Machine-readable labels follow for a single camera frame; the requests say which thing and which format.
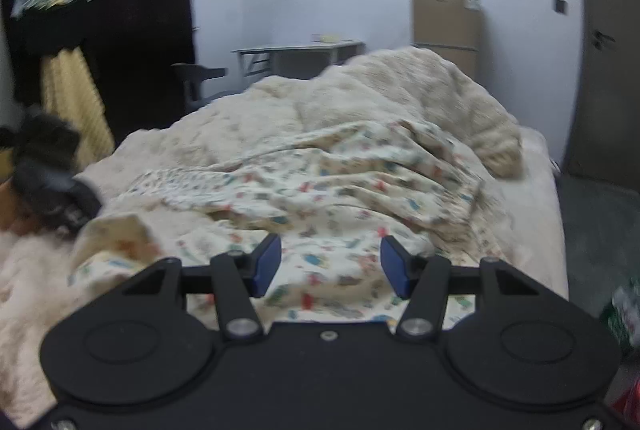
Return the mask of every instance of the circular pad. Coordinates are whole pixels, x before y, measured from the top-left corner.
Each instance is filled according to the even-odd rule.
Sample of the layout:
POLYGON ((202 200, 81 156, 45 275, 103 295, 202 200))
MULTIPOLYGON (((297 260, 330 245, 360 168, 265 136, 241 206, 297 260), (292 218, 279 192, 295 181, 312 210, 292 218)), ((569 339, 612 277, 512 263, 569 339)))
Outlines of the circular pad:
POLYGON ((67 396, 132 405, 183 386, 213 350, 212 334, 196 318, 153 296, 130 296, 97 301, 60 322, 43 340, 40 363, 67 396))
POLYGON ((571 333, 548 322, 520 322, 507 327, 500 339, 514 358, 530 363, 564 360, 574 349, 571 333))
POLYGON ((541 406, 601 392, 617 371, 620 351, 606 327, 578 308, 511 296, 453 327, 447 356, 480 390, 541 406))

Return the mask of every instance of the dark chair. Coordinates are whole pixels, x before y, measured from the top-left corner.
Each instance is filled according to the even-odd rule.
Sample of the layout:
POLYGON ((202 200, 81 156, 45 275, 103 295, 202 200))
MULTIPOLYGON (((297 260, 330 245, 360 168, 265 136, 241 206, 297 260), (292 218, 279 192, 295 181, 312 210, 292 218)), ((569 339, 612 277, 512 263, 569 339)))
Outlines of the dark chair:
POLYGON ((202 83, 213 78, 222 78, 226 75, 225 68, 209 69, 198 64, 172 64, 175 74, 184 85, 184 106, 188 113, 193 113, 201 107, 210 104, 213 100, 223 96, 238 95, 242 91, 231 88, 229 84, 223 86, 220 91, 207 98, 202 97, 202 83))

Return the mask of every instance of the bed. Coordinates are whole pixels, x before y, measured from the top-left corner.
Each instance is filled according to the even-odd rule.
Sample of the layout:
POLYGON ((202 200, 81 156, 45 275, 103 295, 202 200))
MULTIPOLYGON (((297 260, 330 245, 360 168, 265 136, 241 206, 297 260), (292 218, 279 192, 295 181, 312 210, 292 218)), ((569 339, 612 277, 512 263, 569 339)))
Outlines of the bed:
MULTIPOLYGON (((544 137, 520 127, 452 63, 406 48, 313 81, 270 77, 164 131, 131 134, 81 177, 105 198, 75 242, 0 234, 0 399, 25 426, 53 402, 37 349, 60 318, 166 255, 206 264, 281 233, 265 299, 275 320, 386 320, 404 304, 376 260, 412 253, 511 261, 567 295, 544 137)), ((451 301, 449 324, 473 310, 451 301)), ((189 309, 215 327, 210 298, 189 309)))
POLYGON ((524 171, 520 179, 500 181, 516 233, 516 265, 568 298, 564 231, 553 166, 545 137, 521 128, 524 171))

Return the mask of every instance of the white table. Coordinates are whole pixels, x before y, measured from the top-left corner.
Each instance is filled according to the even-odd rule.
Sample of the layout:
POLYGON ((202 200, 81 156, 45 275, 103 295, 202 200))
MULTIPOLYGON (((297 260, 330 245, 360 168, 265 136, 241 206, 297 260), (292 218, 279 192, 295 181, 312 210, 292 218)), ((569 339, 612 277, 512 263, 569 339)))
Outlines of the white table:
POLYGON ((361 40, 343 40, 341 42, 313 42, 311 44, 268 44, 266 46, 255 46, 254 48, 234 49, 238 53, 238 63, 240 64, 240 74, 244 80, 255 75, 277 74, 290 76, 286 72, 281 58, 287 55, 304 56, 309 54, 325 55, 326 63, 329 65, 344 64, 348 59, 364 53, 365 44, 361 40))

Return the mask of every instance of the wall switch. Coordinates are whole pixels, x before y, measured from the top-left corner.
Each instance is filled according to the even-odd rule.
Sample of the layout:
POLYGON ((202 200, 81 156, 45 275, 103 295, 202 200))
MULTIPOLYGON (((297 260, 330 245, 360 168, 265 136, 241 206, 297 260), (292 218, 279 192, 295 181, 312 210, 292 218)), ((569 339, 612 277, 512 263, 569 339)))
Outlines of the wall switch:
POLYGON ((566 15, 566 1, 565 0, 554 0, 554 10, 556 14, 566 15))

